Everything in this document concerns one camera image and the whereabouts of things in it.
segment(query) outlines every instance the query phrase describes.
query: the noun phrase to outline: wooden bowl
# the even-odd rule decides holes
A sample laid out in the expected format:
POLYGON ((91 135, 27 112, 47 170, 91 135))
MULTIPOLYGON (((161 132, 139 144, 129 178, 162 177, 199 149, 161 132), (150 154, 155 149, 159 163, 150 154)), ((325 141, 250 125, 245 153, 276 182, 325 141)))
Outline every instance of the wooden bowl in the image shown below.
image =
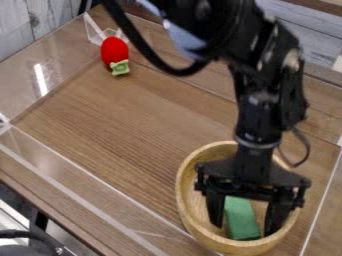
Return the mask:
MULTIPOLYGON (((206 197, 194 190, 197 179, 195 164, 203 161, 223 159, 236 154, 237 144, 233 141, 213 143, 199 148, 185 160, 177 177, 177 203, 179 215, 190 234, 197 240, 215 252, 253 256, 269 251, 284 239, 290 231, 300 210, 292 212, 284 227, 273 235, 254 241, 236 241, 227 238, 225 228, 217 228, 209 220, 206 197)), ((274 157, 274 160, 285 166, 284 162, 274 157)), ((268 203, 253 201, 253 208, 257 215, 257 222, 264 232, 264 223, 268 203)))

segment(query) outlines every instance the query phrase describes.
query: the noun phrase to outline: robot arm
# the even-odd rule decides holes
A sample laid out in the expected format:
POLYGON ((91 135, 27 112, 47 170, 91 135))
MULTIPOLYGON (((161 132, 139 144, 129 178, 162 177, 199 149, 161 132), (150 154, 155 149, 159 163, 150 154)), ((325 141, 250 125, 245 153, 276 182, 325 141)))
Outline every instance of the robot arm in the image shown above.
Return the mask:
POLYGON ((273 163, 282 132, 300 133, 296 125, 309 107, 298 39, 276 19, 265 17, 253 0, 139 2, 161 16, 179 51, 194 59, 185 69, 171 67, 146 43, 118 3, 103 0, 135 47, 159 69, 182 76, 197 73, 214 60, 229 63, 240 107, 238 151, 233 158, 198 164, 195 189, 207 196, 210 220, 219 227, 226 195, 268 201, 265 230, 270 235, 282 227, 290 211, 304 207, 312 184, 273 163))

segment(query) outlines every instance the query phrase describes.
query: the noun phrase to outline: red ball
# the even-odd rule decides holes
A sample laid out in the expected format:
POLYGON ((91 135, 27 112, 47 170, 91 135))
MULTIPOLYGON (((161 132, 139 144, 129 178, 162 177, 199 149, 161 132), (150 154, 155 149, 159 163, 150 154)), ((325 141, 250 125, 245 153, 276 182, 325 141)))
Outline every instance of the red ball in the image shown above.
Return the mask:
POLYGON ((109 37, 102 44, 102 60, 110 64, 129 59, 129 46, 118 37, 109 37))

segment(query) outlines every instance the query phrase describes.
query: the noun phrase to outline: green object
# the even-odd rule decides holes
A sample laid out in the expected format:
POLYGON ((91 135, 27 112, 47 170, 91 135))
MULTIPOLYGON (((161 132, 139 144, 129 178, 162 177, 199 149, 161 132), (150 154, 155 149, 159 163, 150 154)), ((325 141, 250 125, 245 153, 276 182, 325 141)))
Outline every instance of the green object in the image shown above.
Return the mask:
POLYGON ((250 200, 227 196, 225 213, 230 239, 249 241, 261 238, 261 230, 250 200))
POLYGON ((111 63, 113 75, 119 76, 130 73, 129 60, 111 63))

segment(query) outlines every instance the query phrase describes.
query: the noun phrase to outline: strawberry toy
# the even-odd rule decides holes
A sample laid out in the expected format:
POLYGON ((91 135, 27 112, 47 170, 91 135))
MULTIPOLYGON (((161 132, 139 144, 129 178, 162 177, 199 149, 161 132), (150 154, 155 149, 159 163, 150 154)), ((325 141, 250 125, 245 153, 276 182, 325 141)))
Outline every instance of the strawberry toy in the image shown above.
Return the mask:
POLYGON ((130 73, 129 46, 118 37, 109 37, 102 44, 102 60, 113 69, 113 75, 130 73))

